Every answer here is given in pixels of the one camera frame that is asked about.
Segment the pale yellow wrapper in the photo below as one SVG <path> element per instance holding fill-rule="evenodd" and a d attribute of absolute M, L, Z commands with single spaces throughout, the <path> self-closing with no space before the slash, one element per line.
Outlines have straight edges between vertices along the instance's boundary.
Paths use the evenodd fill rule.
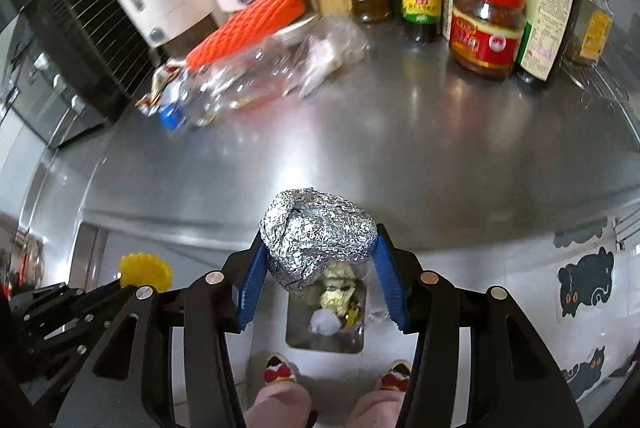
<path fill-rule="evenodd" d="M 331 263 L 322 273 L 319 305 L 339 318 L 345 326 L 355 326 L 362 318 L 354 269 L 348 263 Z"/>

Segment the white paper ball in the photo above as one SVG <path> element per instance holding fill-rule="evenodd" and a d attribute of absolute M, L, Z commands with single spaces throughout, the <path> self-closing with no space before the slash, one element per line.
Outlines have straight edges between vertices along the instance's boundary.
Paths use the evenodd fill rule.
<path fill-rule="evenodd" d="M 311 315 L 308 330 L 311 334 L 333 336 L 342 328 L 342 321 L 331 309 L 317 309 Z"/>

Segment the aluminium foil ball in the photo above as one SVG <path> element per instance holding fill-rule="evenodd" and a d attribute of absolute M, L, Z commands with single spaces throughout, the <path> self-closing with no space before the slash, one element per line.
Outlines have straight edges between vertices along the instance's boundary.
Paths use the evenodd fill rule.
<path fill-rule="evenodd" d="M 314 284 L 332 263 L 363 263 L 378 240 L 366 211 L 314 188 L 279 192 L 260 219 L 259 233 L 272 277 L 290 293 Z"/>

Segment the yellow foam net sleeve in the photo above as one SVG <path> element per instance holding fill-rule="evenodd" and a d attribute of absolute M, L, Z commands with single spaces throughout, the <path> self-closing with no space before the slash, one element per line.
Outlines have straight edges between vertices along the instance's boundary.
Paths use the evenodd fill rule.
<path fill-rule="evenodd" d="M 152 286 L 157 292 L 166 292 L 171 288 L 172 269 L 160 257 L 147 253 L 135 253 L 122 256 L 119 261 L 120 287 Z"/>

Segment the steel trash bin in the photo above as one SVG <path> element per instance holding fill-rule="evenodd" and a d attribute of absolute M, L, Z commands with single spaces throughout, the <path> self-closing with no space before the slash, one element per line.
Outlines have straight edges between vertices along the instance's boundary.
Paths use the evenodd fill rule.
<path fill-rule="evenodd" d="M 285 342 L 302 350 L 359 353 L 367 307 L 367 263 L 332 263 L 317 281 L 288 296 Z"/>

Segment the left pink slipper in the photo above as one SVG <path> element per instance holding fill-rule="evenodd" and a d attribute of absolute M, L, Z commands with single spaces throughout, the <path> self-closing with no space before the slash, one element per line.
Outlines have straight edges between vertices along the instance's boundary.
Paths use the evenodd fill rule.
<path fill-rule="evenodd" d="M 306 427 L 312 410 L 309 392 L 297 382 L 295 370 L 285 356 L 273 354 L 266 362 L 264 387 L 245 412 L 247 427 Z"/>

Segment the pink slipper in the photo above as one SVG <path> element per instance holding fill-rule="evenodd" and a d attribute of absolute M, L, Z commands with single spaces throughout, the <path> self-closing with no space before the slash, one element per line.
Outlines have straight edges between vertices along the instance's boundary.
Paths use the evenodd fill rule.
<path fill-rule="evenodd" d="M 297 382 L 295 370 L 285 356 L 273 354 L 266 362 L 264 387 L 245 412 L 247 427 L 306 427 L 312 410 L 309 392 Z"/>
<path fill-rule="evenodd" d="M 355 404 L 347 427 L 394 428 L 409 387 L 411 364 L 396 361 L 381 376 L 378 388 L 364 394 Z"/>

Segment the right pink slipper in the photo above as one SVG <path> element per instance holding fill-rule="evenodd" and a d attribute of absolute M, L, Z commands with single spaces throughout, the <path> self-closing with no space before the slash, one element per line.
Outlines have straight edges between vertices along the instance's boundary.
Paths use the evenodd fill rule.
<path fill-rule="evenodd" d="M 364 394 L 355 404 L 347 427 L 394 428 L 409 387 L 411 364 L 396 361 L 381 376 L 378 388 Z"/>

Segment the dark cat floor sticker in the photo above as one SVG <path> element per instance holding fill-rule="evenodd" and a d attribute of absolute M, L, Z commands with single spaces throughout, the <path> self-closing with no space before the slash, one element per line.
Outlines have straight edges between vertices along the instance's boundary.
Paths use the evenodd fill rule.
<path fill-rule="evenodd" d="M 614 254 L 600 247 L 558 271 L 561 317 L 576 317 L 580 306 L 606 304 L 613 290 Z"/>

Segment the black cat floor sticker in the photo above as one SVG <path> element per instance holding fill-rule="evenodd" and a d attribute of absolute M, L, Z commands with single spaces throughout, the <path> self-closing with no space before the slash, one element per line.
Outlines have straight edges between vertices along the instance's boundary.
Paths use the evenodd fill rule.
<path fill-rule="evenodd" d="M 602 376 L 604 362 L 605 347 L 600 347 L 594 350 L 589 361 L 575 364 L 569 370 L 561 370 L 575 401 L 578 401 L 588 390 L 597 385 Z"/>

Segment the clear crumpled plastic bag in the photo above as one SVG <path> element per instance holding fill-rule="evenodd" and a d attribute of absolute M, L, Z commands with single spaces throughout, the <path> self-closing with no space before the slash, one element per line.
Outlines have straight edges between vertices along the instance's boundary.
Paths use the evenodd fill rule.
<path fill-rule="evenodd" d="M 336 71 L 363 60 L 367 50 L 367 37 L 351 18 L 322 17 L 295 51 L 290 88 L 306 98 Z"/>

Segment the red lid sauce jar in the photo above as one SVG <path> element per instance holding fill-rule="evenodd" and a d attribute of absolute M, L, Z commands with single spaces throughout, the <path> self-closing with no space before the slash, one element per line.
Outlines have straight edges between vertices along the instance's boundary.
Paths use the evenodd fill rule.
<path fill-rule="evenodd" d="M 491 80 L 513 69 L 524 31 L 525 0 L 454 0 L 449 52 L 462 68 Z"/>

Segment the orange foam net sleeve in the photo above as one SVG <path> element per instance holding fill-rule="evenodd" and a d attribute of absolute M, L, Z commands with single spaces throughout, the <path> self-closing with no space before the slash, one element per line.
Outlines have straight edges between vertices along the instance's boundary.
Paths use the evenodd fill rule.
<path fill-rule="evenodd" d="M 304 0 L 256 0 L 209 34 L 186 55 L 186 66 L 198 70 L 255 45 L 301 17 Z"/>

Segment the black lid spice jar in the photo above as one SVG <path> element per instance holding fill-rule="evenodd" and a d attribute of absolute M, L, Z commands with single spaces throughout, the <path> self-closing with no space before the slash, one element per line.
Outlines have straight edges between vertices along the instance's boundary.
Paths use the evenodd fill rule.
<path fill-rule="evenodd" d="M 614 21 L 608 0 L 578 0 L 577 17 L 570 30 L 565 55 L 582 66 L 596 66 Z"/>

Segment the dark soy sauce bottle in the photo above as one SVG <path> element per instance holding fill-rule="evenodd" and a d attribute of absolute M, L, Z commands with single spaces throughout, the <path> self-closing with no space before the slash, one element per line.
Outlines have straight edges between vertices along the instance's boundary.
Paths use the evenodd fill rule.
<path fill-rule="evenodd" d="M 549 85 L 566 47 L 578 0 L 526 0 L 525 28 L 513 74 L 531 89 Z"/>

